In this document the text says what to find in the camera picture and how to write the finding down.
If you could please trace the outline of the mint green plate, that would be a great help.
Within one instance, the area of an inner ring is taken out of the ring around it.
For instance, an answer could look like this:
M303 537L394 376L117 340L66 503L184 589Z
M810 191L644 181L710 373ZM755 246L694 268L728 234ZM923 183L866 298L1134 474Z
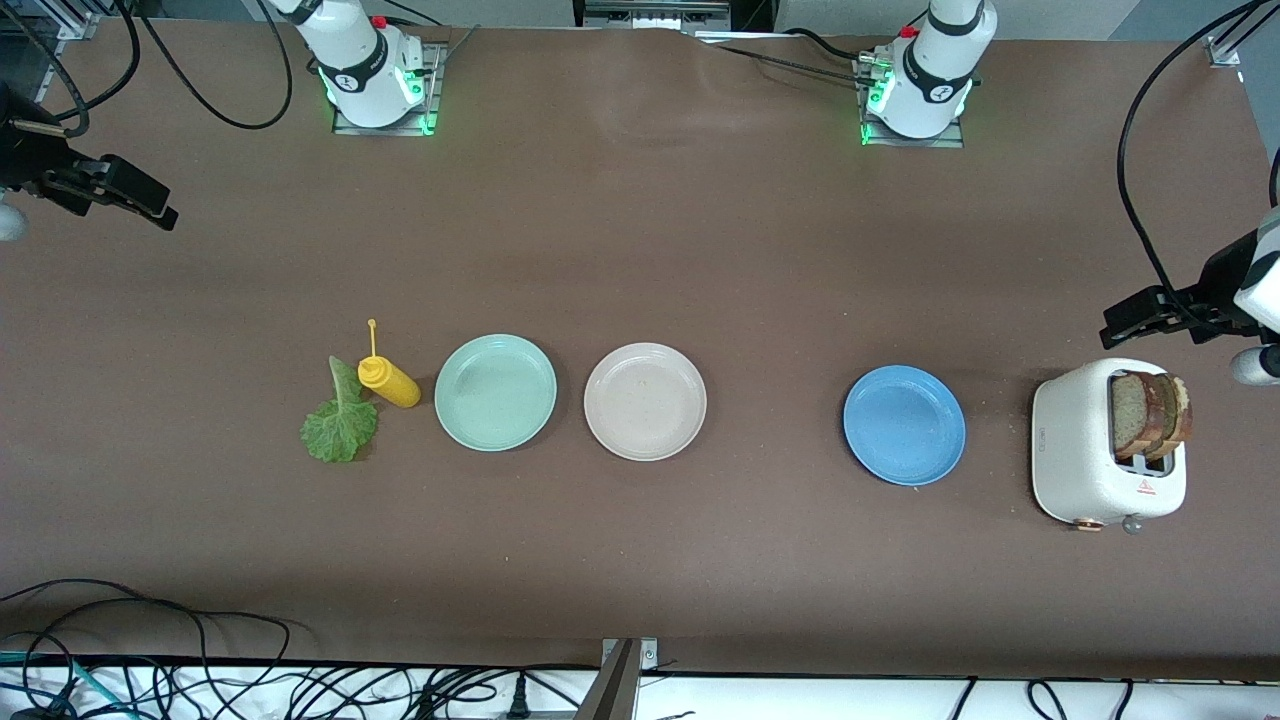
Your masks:
M444 361L434 386L444 432L480 452L527 443L550 420L557 400L550 359L515 334L485 334L463 343Z

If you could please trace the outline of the brown bread slice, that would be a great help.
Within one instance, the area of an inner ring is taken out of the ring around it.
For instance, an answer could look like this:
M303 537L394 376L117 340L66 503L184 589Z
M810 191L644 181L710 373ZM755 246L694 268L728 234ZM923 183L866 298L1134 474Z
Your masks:
M1176 400L1166 374L1124 372L1108 380L1114 457L1128 462L1172 432Z
M1157 374L1155 380L1164 402L1165 424L1160 441L1146 452L1148 462L1172 454L1190 438L1193 430L1192 405L1185 382L1169 373Z

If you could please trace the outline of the black metal frame unit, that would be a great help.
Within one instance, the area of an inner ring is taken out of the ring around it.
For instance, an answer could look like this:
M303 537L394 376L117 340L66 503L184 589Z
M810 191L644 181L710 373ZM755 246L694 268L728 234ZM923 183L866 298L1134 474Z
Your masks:
M598 29L732 29L730 0L571 0L575 22Z

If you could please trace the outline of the grey metal bracket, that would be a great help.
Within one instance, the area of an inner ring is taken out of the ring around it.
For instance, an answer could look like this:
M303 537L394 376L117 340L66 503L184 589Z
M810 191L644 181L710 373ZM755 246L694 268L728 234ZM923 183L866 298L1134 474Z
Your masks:
M573 720L635 720L641 674L658 665L658 639L604 639L599 673Z

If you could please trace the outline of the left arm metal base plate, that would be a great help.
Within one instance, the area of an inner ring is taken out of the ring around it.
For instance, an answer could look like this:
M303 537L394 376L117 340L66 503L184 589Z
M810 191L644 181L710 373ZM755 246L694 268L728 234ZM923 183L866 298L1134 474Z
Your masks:
M960 115L973 79L961 85L918 86L899 73L883 53L860 53L852 63L858 90L860 141L864 146L960 149Z

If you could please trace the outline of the blue plate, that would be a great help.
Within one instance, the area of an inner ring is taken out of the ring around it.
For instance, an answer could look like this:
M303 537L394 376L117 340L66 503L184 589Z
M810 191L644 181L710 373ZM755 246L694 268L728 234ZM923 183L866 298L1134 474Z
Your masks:
M855 380L841 427L852 456L891 486L916 488L943 479L966 447L966 421L954 392L909 365L878 366Z

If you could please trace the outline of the yellow mustard squeeze bottle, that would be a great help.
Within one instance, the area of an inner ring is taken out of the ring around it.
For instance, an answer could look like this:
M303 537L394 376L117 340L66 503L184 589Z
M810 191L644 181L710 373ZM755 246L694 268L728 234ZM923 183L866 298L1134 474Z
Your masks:
M357 365L360 383L397 407L415 407L422 397L419 383L378 352L378 323L367 320L370 350Z

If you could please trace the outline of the green lettuce leaf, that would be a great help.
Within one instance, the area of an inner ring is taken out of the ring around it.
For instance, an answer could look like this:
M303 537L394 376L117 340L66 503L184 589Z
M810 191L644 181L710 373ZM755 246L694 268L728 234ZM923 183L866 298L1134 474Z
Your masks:
M378 407L364 397L357 372L337 356L328 359L333 397L306 415L300 439L321 462L352 462L378 430Z

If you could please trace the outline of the white toaster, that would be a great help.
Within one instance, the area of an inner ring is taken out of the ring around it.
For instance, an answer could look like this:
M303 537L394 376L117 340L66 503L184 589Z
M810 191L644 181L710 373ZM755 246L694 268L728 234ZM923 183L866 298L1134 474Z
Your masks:
M1033 397L1033 495L1044 514L1078 530L1120 525L1138 534L1187 497L1189 439L1158 461L1144 454L1115 460L1108 380L1124 372L1169 373L1134 359L1101 359L1044 382Z

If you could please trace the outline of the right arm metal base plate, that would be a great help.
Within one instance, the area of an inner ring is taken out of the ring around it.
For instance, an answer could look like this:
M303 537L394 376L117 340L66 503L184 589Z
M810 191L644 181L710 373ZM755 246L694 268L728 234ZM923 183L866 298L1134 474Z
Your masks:
M364 128L351 123L337 108L333 108L332 133L370 137L434 136L439 122L444 64L449 49L447 44L425 44L424 47L422 67L404 74L406 87L412 96L410 111L404 117L380 128Z

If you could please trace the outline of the aluminium frame profile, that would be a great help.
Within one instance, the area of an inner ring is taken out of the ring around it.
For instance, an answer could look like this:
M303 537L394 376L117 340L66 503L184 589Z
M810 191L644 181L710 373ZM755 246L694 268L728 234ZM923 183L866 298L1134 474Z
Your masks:
M0 0L0 6L23 17L40 33L65 41L92 38L101 19L119 17L113 0Z

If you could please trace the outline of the beige plate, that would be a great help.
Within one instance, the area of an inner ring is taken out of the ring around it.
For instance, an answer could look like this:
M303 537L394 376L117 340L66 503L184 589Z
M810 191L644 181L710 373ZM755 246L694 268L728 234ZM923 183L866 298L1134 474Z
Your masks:
M708 402L695 364L653 342L607 354L593 368L582 397L588 427L600 446L636 462L660 461L690 446Z

